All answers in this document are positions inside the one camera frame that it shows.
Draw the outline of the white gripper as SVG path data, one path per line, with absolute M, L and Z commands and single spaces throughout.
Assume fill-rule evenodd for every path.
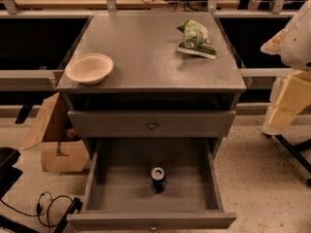
M 272 88 L 273 108 L 266 112 L 262 132 L 279 135 L 311 104 L 311 73 L 295 71 L 278 77 Z

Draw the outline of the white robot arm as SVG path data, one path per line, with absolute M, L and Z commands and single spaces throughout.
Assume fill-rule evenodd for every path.
M 261 129 L 264 134 L 278 135 L 311 104 L 311 1 L 306 1 L 260 51 L 279 54 L 282 63 L 294 69 L 275 80 Z

